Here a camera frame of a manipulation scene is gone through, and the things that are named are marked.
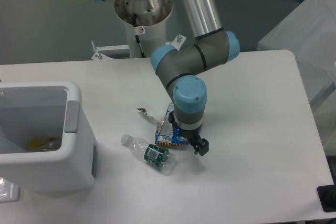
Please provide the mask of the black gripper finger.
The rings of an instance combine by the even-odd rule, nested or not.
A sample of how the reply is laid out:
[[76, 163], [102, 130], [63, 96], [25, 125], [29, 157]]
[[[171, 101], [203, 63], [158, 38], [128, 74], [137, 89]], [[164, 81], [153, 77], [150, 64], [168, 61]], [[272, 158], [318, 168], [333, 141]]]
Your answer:
[[193, 138], [191, 139], [191, 145], [194, 148], [194, 154], [204, 156], [209, 151], [209, 142], [205, 138]]

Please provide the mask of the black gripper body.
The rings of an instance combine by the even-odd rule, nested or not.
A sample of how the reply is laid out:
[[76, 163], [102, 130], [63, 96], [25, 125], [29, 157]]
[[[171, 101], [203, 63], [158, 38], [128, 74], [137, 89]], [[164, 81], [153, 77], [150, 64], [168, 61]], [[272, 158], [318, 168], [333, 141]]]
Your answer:
[[176, 118], [173, 111], [169, 113], [169, 122], [172, 124], [173, 131], [186, 138], [191, 145], [203, 145], [203, 140], [200, 137], [203, 118], [195, 123], [186, 124]]

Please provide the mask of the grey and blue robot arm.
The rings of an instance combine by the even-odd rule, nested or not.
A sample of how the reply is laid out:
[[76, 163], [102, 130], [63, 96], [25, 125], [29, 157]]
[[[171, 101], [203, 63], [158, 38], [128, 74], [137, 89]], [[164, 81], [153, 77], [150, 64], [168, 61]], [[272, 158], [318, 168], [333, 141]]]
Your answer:
[[240, 45], [233, 32], [223, 29], [214, 0], [183, 2], [196, 40], [185, 48], [165, 41], [172, 0], [114, 0], [114, 8], [126, 26], [130, 56], [150, 58], [174, 104], [169, 115], [173, 129], [189, 141], [196, 154], [205, 155], [209, 143], [200, 131], [207, 90], [198, 75], [235, 59]]

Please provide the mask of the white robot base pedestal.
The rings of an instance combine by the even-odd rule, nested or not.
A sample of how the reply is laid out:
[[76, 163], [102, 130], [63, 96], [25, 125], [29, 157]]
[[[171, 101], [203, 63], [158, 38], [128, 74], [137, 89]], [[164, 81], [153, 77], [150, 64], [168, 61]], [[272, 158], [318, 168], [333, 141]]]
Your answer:
[[114, 7], [125, 24], [131, 58], [150, 57], [166, 43], [173, 0], [115, 0]]

